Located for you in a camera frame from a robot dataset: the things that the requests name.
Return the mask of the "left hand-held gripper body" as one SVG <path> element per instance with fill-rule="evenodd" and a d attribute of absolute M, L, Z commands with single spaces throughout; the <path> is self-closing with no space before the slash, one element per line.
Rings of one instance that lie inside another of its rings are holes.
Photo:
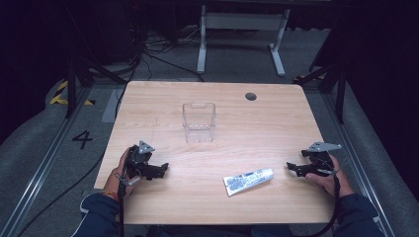
<path fill-rule="evenodd" d="M 135 176 L 151 179 L 151 167 L 148 161 L 154 148 L 140 140 L 138 145 L 132 146 L 126 158 L 126 172 L 130 178 Z"/>

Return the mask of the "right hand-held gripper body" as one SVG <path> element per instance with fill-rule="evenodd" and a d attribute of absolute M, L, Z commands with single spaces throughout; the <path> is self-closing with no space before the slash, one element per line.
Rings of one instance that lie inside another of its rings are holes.
<path fill-rule="evenodd" d="M 301 151 L 301 155 L 309 159 L 310 164 L 307 168 L 314 168 L 320 172 L 320 175 L 331 175 L 334 172 L 334 165 L 330 158 L 331 150 L 341 149 L 341 144 L 332 144 L 326 142 L 315 141 L 305 150 Z"/>

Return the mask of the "white blue toothpaste tube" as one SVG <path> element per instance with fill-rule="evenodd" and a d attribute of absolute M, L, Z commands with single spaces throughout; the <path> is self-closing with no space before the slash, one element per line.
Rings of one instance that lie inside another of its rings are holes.
<path fill-rule="evenodd" d="M 224 177 L 223 183 L 229 197 L 274 179 L 273 170 L 261 169 L 233 177 Z"/>

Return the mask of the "clear plastic container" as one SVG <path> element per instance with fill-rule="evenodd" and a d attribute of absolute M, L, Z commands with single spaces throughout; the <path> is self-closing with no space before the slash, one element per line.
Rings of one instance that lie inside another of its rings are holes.
<path fill-rule="evenodd" d="M 190 103 L 183 105 L 183 128 L 189 143 L 212 142 L 216 126 L 214 103 Z"/>

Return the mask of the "person's right hand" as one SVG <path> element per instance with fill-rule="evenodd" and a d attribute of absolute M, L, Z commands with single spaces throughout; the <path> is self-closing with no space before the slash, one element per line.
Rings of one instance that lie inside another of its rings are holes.
<path fill-rule="evenodd" d="M 335 191 L 337 184 L 340 187 L 338 193 L 340 198 L 352 195 L 354 190 L 352 189 L 345 172 L 341 170 L 339 161 L 334 156 L 330 156 L 330 158 L 334 165 L 334 170 L 336 172 L 335 175 L 321 177 L 312 173 L 308 173 L 305 175 L 305 178 L 333 197 L 337 195 Z"/>

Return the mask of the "person's left hand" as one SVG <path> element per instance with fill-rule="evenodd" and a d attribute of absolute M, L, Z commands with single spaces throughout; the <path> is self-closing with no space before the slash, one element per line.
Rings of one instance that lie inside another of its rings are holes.
<path fill-rule="evenodd" d="M 103 190 L 118 193 L 119 184 L 120 184 L 118 175 L 122 173 L 127 152 L 128 152 L 128 149 L 126 149 L 126 151 L 121 156 L 118 166 L 112 170 L 107 182 L 105 183 L 103 187 Z"/>

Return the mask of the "orange wrist band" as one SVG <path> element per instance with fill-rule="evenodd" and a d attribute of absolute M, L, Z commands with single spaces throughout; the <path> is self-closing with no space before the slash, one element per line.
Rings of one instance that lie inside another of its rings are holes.
<path fill-rule="evenodd" d="M 115 193 L 115 192 L 110 192 L 110 191 L 102 190 L 101 191 L 101 194 L 104 195 L 104 196 L 107 196 L 109 198 L 112 198 L 116 202 L 119 202 L 120 201 L 120 198 L 119 198 L 118 194 Z"/>

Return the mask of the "grey floor tape patch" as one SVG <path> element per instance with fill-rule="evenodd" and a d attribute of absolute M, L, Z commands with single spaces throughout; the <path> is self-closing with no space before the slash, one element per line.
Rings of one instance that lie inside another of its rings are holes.
<path fill-rule="evenodd" d="M 114 122 L 118 115 L 123 89 L 114 89 L 103 112 L 101 122 Z"/>

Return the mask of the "black tripod stand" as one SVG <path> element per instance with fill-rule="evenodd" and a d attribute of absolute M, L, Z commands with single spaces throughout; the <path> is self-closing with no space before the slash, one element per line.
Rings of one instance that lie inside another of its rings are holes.
<path fill-rule="evenodd" d="M 93 74 L 90 69 L 94 69 L 105 77 L 111 79 L 117 84 L 125 85 L 126 80 L 118 76 L 117 74 L 109 71 L 102 65 L 90 61 L 80 56 L 72 56 L 67 64 L 67 113 L 66 118 L 69 119 L 75 112 L 77 107 L 76 102 L 76 80 L 79 80 L 83 87 L 91 87 L 94 84 Z"/>
<path fill-rule="evenodd" d="M 321 94 L 330 94 L 334 87 L 337 87 L 336 100 L 335 100 L 335 115 L 340 123 L 343 120 L 343 107 L 346 89 L 346 72 L 342 63 L 331 64 L 321 67 L 308 75 L 296 76 L 293 83 L 302 86 L 308 82 L 316 79 L 321 79 L 318 90 Z"/>

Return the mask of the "yellow black hazard tape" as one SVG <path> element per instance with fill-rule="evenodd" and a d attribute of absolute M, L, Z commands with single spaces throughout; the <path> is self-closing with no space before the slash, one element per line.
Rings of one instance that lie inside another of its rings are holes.
<path fill-rule="evenodd" d="M 67 80 L 63 80 L 60 85 L 58 86 L 55 94 L 53 95 L 52 99 L 50 100 L 50 104 L 54 105 L 54 104 L 59 104 L 59 105 L 68 105 L 68 100 L 67 99 L 62 99 L 61 96 L 64 92 L 64 89 L 67 88 L 68 82 Z M 96 105 L 96 101 L 95 100 L 86 100 L 84 105 L 86 106 L 94 106 Z"/>

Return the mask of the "grey metal stand frame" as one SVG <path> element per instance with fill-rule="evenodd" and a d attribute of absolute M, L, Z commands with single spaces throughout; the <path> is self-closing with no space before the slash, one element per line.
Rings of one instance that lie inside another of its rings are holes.
<path fill-rule="evenodd" d="M 279 15 L 244 14 L 244 13 L 213 13 L 203 6 L 200 19 L 201 42 L 198 55 L 197 72 L 206 71 L 207 30 L 250 30 L 276 31 L 277 38 L 269 44 L 269 50 L 279 77 L 284 77 L 286 71 L 282 63 L 279 48 L 289 20 L 290 10 Z"/>

